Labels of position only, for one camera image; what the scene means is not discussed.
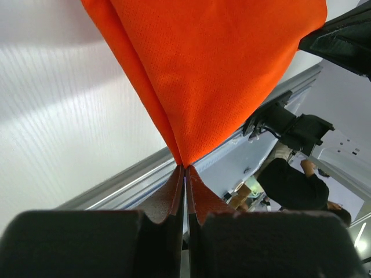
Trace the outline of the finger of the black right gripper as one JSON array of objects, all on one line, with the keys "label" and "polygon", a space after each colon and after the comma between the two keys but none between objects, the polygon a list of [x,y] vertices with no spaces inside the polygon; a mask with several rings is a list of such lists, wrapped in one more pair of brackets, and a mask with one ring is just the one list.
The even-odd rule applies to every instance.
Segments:
[{"label": "finger of the black right gripper", "polygon": [[370,78],[370,3],[365,2],[305,36],[299,49]]}]

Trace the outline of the orange t shirt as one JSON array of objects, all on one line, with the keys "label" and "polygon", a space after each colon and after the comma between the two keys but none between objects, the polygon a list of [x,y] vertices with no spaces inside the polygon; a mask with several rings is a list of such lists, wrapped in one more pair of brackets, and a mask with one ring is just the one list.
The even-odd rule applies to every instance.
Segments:
[{"label": "orange t shirt", "polygon": [[178,164],[225,141],[272,92],[325,1],[83,1]]}]

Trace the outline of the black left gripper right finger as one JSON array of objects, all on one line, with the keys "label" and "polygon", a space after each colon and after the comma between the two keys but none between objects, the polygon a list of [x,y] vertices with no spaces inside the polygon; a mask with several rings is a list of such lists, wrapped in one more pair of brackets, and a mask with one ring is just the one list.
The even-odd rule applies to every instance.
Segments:
[{"label": "black left gripper right finger", "polygon": [[366,277],[343,222],[324,211],[243,213],[185,171],[191,277]]}]

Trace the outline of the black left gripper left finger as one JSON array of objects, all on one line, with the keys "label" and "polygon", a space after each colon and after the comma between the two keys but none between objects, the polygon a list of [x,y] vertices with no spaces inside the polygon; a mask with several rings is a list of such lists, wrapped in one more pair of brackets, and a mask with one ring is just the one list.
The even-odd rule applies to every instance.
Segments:
[{"label": "black left gripper left finger", "polygon": [[134,210],[34,210],[1,237],[2,277],[179,277],[184,168]]}]

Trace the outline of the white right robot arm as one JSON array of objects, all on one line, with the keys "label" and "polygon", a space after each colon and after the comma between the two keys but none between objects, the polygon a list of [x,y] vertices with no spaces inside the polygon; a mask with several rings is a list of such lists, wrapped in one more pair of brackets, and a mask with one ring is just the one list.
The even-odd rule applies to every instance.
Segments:
[{"label": "white right robot arm", "polygon": [[[370,78],[370,2],[325,23],[305,36],[299,48]],[[290,149],[309,156],[334,127],[317,116],[295,116],[286,110],[284,105],[291,95],[289,90],[259,107],[244,123],[242,134],[255,138],[268,131]]]}]

